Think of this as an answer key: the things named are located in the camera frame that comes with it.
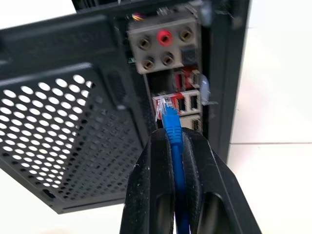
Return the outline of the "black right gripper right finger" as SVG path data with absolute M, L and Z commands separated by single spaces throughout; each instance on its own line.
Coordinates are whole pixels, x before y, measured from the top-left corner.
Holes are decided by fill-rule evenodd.
M 191 234 L 262 234 L 230 168 L 200 133 L 183 129 Z

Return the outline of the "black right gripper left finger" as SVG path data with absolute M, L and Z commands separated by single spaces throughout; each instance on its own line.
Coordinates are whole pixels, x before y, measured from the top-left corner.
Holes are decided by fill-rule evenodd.
M 119 234 L 173 234 L 175 186 L 164 129 L 154 131 L 129 175 Z

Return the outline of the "black computer tower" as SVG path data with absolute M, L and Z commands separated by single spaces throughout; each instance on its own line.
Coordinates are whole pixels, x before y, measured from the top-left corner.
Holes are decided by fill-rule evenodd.
M 251 0 L 71 0 L 72 15 L 0 30 L 0 169 L 57 214 L 120 204 L 155 122 L 156 96 L 209 81 L 209 105 L 178 102 L 228 159 Z M 188 69 L 141 75 L 129 26 L 184 12 Z

